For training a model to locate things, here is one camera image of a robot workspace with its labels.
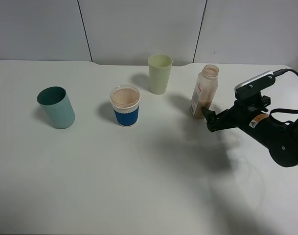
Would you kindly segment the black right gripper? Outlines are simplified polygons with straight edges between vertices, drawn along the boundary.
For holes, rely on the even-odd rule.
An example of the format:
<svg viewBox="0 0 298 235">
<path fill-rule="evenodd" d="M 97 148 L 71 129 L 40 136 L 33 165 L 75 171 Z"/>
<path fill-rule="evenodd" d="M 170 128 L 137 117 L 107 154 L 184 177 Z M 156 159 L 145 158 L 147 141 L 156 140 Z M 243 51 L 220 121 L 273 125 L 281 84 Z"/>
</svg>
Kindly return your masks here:
<svg viewBox="0 0 298 235">
<path fill-rule="evenodd" d="M 256 94 L 246 99 L 236 99 L 230 109 L 218 114 L 206 107 L 202 107 L 201 110 L 210 132 L 237 127 L 264 147 L 269 147 L 288 127 L 271 119 L 266 113 L 266 107 L 270 103 L 271 99 L 268 96 Z"/>
</svg>

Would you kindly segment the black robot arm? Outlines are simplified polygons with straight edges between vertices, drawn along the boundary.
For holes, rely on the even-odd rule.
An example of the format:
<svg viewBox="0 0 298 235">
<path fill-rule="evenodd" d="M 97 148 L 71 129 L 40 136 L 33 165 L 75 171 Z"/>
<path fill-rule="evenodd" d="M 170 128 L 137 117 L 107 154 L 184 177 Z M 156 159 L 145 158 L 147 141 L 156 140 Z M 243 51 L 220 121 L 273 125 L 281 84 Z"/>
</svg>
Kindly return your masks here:
<svg viewBox="0 0 298 235">
<path fill-rule="evenodd" d="M 273 109 L 268 96 L 256 94 L 235 100 L 234 105 L 219 114 L 202 108 L 207 128 L 211 132 L 239 128 L 266 147 L 272 159 L 282 167 L 298 165 L 298 119 L 281 122 L 273 113 L 298 114 L 298 109 Z"/>
</svg>

